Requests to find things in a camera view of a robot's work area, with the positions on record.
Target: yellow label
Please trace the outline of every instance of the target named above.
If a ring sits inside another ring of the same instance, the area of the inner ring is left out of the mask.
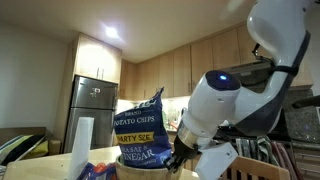
[[[119,144],[135,144],[135,143],[146,143],[154,141],[154,132],[140,132],[130,134],[117,135]]]

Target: ceiling light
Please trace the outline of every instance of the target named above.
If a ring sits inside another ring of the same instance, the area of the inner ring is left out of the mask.
[[[115,28],[107,27],[106,34],[107,34],[107,36],[109,36],[111,38],[119,38],[118,32],[117,32],[117,30]]]

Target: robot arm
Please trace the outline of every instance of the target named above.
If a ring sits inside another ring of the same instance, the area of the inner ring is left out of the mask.
[[[250,136],[267,134],[275,127],[284,96],[309,44],[304,17],[311,4],[312,0],[257,1],[247,20],[248,30],[272,55],[276,71],[261,94],[242,87],[222,71],[203,75],[182,116],[175,152],[164,162],[169,171],[175,172],[187,159],[205,150],[224,120]]]

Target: bowl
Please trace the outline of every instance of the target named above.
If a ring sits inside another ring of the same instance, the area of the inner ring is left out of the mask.
[[[122,164],[120,156],[116,158],[116,171],[119,180],[139,179],[139,180],[178,180],[181,176],[182,168],[180,167],[176,173],[169,173],[167,168],[160,169],[140,169],[133,168]]]

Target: stainless steel refrigerator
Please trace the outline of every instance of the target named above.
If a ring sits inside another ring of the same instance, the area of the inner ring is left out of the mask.
[[[72,152],[79,117],[93,117],[91,149],[112,145],[113,117],[118,85],[75,76],[64,153]]]

